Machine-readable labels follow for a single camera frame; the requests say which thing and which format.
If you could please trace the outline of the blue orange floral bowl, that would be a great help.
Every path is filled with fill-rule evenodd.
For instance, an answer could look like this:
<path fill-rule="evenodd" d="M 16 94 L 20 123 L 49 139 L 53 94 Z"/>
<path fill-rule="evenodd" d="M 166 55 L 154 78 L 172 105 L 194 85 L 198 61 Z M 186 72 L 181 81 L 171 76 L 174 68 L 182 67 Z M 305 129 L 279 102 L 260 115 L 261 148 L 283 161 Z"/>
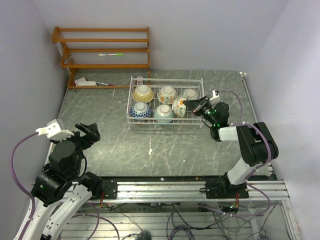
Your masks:
<path fill-rule="evenodd" d="M 188 101 L 193 101 L 198 99 L 198 93 L 192 88 L 185 89 L 180 94 L 180 96 L 186 98 Z"/>

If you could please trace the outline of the orange flower green leaf bowl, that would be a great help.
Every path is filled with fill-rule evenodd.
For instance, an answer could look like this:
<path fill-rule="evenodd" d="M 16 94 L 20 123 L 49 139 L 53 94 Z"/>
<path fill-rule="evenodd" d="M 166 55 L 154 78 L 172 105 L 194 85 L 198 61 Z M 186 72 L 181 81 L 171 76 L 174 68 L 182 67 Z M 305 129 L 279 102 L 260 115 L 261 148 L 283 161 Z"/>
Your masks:
<path fill-rule="evenodd" d="M 169 85 L 163 86 L 157 93 L 157 99 L 165 105 L 171 105 L 177 97 L 177 91 Z"/>

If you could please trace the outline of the teal striped bowl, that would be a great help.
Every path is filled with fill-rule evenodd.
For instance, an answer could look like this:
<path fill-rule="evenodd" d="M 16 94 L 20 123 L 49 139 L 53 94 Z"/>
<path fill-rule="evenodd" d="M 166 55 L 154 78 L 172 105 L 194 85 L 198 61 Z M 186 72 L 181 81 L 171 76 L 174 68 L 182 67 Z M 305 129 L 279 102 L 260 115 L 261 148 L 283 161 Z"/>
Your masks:
<path fill-rule="evenodd" d="M 169 124 L 175 118 L 175 113 L 169 105 L 161 104 L 154 110 L 153 117 L 158 123 Z"/>

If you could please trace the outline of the yellow sun pattern bowl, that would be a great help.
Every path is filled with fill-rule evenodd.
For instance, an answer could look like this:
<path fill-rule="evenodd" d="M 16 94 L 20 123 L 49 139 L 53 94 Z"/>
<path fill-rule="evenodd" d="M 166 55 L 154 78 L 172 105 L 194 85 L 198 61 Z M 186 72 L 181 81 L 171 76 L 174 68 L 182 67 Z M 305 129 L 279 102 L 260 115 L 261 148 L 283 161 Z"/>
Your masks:
<path fill-rule="evenodd" d="M 154 92 L 148 85 L 141 84 L 134 89 L 132 97 L 136 102 L 149 103 L 154 98 Z"/>

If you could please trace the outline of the red patterned bowl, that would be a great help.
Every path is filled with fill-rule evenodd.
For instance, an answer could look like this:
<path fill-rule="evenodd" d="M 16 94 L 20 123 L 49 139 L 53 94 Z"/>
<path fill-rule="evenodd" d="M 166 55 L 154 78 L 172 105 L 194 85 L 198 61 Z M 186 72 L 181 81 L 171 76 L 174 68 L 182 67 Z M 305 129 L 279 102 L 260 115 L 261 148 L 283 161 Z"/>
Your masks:
<path fill-rule="evenodd" d="M 150 106 L 145 102 L 136 102 L 129 111 L 130 117 L 136 122 L 144 122 L 145 118 L 150 118 L 152 111 Z"/>

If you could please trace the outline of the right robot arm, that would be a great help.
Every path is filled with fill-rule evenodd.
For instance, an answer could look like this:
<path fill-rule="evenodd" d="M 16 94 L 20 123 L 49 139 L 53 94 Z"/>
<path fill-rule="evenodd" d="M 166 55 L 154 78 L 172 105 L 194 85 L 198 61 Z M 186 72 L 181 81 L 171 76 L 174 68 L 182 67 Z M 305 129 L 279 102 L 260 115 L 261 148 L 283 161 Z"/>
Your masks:
<path fill-rule="evenodd" d="M 200 192 L 207 199 L 248 198 L 246 181 L 255 171 L 279 155 L 278 147 L 264 122 L 229 125 L 229 105 L 219 102 L 212 106 L 207 96 L 185 100 L 188 110 L 209 123 L 210 135 L 216 142 L 238 142 L 240 159 L 223 176 L 207 181 Z"/>

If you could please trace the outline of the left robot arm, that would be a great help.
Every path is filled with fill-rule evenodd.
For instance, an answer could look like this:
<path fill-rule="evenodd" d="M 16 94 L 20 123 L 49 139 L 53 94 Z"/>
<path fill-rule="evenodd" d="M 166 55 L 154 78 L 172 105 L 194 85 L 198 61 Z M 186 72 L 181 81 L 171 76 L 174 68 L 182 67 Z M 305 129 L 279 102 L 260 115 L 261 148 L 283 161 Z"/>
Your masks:
<path fill-rule="evenodd" d="M 10 169 L 16 185 L 30 199 L 16 240 L 56 240 L 85 202 L 116 199 L 118 186 L 113 180 L 81 170 L 82 163 L 88 162 L 84 151 L 101 139 L 98 125 L 77 123 L 75 127 L 76 131 L 69 131 L 60 119 L 54 119 L 35 130 L 34 136 L 45 135 L 54 148 L 31 191 L 19 182 L 14 168 Z"/>

